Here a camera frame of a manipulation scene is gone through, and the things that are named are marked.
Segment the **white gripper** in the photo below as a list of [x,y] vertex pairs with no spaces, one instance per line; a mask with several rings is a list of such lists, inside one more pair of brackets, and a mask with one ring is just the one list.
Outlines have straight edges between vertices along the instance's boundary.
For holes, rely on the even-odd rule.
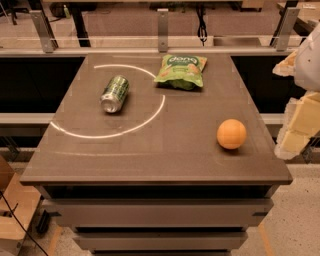
[[[272,73],[282,77],[294,76],[298,86],[320,91],[320,24],[297,52],[292,52],[275,65]],[[307,92],[300,99],[291,98],[285,108],[274,153],[280,159],[290,160],[298,156],[319,132],[320,93]]]

